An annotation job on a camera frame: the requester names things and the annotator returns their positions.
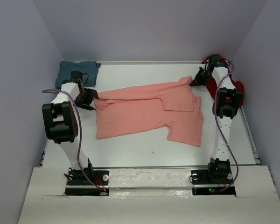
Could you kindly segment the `pink t-shirt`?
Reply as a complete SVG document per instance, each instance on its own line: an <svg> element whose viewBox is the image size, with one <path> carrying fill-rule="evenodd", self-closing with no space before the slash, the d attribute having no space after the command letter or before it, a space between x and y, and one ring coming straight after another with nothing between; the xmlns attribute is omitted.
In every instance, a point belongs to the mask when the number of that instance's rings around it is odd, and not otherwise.
<svg viewBox="0 0 280 224"><path fill-rule="evenodd" d="M107 139L167 126L167 139L200 147L203 133L201 98L191 76L175 82L104 91L94 100L97 138Z"/></svg>

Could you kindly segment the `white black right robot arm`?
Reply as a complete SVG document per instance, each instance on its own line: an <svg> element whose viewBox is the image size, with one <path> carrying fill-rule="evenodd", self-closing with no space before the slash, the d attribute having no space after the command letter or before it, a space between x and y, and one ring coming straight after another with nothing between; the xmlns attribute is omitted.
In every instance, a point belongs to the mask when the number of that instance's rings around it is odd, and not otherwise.
<svg viewBox="0 0 280 224"><path fill-rule="evenodd" d="M238 162L229 144L230 129L236 117L243 93L231 78L232 64L219 54L211 54L203 62L189 84L191 87L216 83L212 113L216 123L215 143L205 177L211 183L224 183L221 191L231 187L238 176Z"/></svg>

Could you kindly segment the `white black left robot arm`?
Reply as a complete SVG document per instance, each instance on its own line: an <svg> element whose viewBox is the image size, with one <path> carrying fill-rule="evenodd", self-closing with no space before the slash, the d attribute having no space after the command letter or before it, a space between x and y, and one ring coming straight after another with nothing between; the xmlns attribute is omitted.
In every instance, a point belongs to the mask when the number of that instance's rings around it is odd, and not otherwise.
<svg viewBox="0 0 280 224"><path fill-rule="evenodd" d="M42 116L47 138L65 152L70 162L71 170L66 175L68 181L97 187L93 183L93 165L82 151L82 121L78 109L93 111L91 103L98 99L98 93L84 87L83 76L80 71L71 71L70 78L62 81L60 89L43 90L42 93L55 94L56 97L42 105Z"/></svg>

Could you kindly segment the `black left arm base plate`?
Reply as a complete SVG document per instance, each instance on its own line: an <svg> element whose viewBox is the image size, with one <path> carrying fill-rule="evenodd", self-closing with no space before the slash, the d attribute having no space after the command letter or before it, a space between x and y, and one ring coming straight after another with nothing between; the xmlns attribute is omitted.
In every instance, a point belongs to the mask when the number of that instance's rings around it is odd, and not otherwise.
<svg viewBox="0 0 280 224"><path fill-rule="evenodd" d="M94 176L87 175L87 179L80 170L69 169L63 175L67 179L64 192L67 196L109 196L109 170L95 169Z"/></svg>

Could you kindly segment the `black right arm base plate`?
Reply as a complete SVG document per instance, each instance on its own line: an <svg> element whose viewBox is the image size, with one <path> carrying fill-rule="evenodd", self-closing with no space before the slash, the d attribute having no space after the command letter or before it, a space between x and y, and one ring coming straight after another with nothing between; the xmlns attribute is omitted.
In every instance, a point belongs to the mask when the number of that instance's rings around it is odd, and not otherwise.
<svg viewBox="0 0 280 224"><path fill-rule="evenodd" d="M232 179L212 180L208 177L206 169L191 170L189 182L192 184L193 196L236 195L234 185L227 188Z"/></svg>

